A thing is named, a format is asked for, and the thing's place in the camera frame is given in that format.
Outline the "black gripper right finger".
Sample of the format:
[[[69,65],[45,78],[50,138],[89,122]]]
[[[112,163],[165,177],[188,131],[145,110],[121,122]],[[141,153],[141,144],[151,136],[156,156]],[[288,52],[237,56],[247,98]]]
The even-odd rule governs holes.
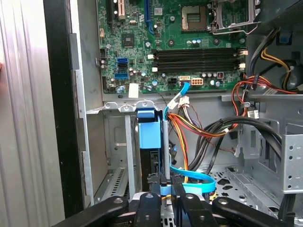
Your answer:
[[[172,204],[176,225],[188,219],[191,227],[293,227],[294,213],[275,218],[228,197],[218,197],[212,204],[198,195],[186,193],[181,176],[172,176]]]

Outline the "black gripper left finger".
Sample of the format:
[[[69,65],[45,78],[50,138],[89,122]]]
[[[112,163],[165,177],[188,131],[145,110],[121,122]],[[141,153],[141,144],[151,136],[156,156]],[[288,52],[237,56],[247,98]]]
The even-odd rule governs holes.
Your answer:
[[[113,196],[57,224],[56,227],[160,227],[161,175],[149,175],[149,191],[125,197]]]

